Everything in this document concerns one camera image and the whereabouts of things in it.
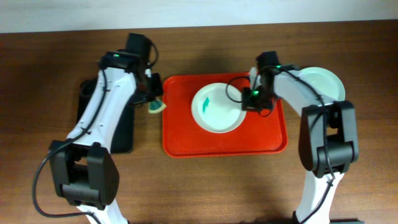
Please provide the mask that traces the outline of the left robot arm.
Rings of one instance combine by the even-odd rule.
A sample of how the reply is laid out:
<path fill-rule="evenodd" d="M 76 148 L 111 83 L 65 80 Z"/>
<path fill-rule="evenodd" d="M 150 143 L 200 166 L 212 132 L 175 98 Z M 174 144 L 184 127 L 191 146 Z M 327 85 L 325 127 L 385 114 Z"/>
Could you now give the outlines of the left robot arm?
<path fill-rule="evenodd" d="M 135 106 L 165 105 L 158 73 L 150 52 L 156 46 L 142 34 L 130 33 L 123 49 L 108 51 L 100 59 L 90 100 L 64 141 L 53 141 L 44 162 L 50 164 L 56 194 L 78 208 L 90 223 L 127 223 L 116 194 L 119 172 L 111 155 L 114 135 L 123 116 Z"/>

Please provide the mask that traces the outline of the green yellow sponge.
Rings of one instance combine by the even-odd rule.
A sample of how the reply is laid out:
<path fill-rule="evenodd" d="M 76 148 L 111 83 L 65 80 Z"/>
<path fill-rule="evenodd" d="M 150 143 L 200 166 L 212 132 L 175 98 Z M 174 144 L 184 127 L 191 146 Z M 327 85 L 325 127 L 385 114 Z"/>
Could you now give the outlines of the green yellow sponge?
<path fill-rule="evenodd" d="M 148 112 L 151 114 L 160 113 L 167 107 L 166 104 L 162 100 L 159 100 L 159 99 L 150 101 L 148 106 L 149 106 Z"/>

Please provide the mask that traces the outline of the white plate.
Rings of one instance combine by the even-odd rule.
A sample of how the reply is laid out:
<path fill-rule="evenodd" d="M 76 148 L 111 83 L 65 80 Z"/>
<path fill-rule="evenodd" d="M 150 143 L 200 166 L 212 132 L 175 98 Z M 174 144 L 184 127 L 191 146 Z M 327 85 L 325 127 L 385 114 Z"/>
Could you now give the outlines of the white plate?
<path fill-rule="evenodd" d="M 191 102 L 191 113 L 199 127 L 210 133 L 228 133 L 246 118 L 241 106 L 242 93 L 226 83 L 212 83 L 198 90 Z"/>

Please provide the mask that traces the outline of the light green plate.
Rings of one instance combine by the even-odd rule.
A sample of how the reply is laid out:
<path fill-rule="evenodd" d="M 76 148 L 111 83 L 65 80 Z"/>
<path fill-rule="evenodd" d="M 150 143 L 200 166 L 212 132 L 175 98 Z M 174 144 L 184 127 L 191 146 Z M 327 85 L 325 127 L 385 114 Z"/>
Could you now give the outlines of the light green plate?
<path fill-rule="evenodd" d="M 322 94 L 336 101 L 345 100 L 345 88 L 341 80 L 331 71 L 320 67 L 301 69 L 302 78 Z"/>

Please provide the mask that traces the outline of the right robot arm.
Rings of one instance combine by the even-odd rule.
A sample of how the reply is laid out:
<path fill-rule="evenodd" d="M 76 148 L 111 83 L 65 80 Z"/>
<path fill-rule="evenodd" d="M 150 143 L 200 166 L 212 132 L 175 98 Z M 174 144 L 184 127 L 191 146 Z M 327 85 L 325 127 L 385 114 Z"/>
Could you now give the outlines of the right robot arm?
<path fill-rule="evenodd" d="M 298 153 L 306 170 L 303 194 L 292 223 L 330 223 L 336 188 L 358 160 L 354 105 L 323 93 L 294 64 L 281 64 L 275 51 L 256 57 L 255 74 L 242 93 L 241 108 L 261 113 L 285 100 L 300 116 Z"/>

